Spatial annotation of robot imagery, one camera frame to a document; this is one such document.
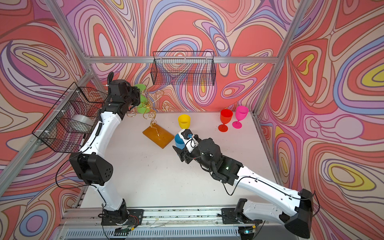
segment wooden base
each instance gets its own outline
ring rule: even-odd
[[[152,140],[154,143],[159,145],[159,147],[165,148],[168,143],[170,143],[172,139],[174,139],[174,136],[157,124],[154,125],[154,127],[159,132],[159,135],[157,135],[156,129],[152,128],[151,126],[145,129],[143,131],[143,134],[147,136],[150,140]]]

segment white table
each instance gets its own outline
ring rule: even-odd
[[[177,117],[182,113],[159,113],[157,123],[176,135],[181,128]],[[255,173],[275,182],[270,164],[259,139],[250,114],[241,121],[243,127],[235,129],[232,121],[228,131],[220,132],[220,113],[188,113],[189,129],[201,139],[212,138],[223,155],[231,157]],[[254,202],[267,202],[253,193],[237,188],[228,196],[223,185],[213,180],[209,173],[192,161],[181,162],[172,148],[174,140],[164,149],[147,138],[142,131],[149,127],[149,120],[138,114],[124,117],[115,130],[105,153],[113,165],[111,181],[125,199],[127,207],[233,205],[239,198]],[[231,193],[234,186],[226,184]],[[101,207],[103,200],[93,187],[89,187],[82,208]]]

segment pink plastic wine glass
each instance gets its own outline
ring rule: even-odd
[[[236,108],[235,116],[236,116],[237,121],[232,123],[232,126],[234,128],[239,129],[243,126],[239,121],[243,120],[247,116],[248,111],[249,111],[248,108],[245,106],[238,106]]]

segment wire basket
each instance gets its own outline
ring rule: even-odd
[[[74,91],[69,89],[67,91],[72,95],[60,110],[54,110],[58,111],[55,118],[44,130],[36,130],[41,120],[32,132],[55,152],[73,153],[80,150],[98,123],[98,110],[107,98],[106,93],[94,88],[77,87]]]
[[[153,85],[214,86],[214,55],[213,51],[154,51]]]

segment swirl pattern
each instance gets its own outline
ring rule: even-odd
[[[384,239],[384,4],[314,1],[258,119],[314,239]]]

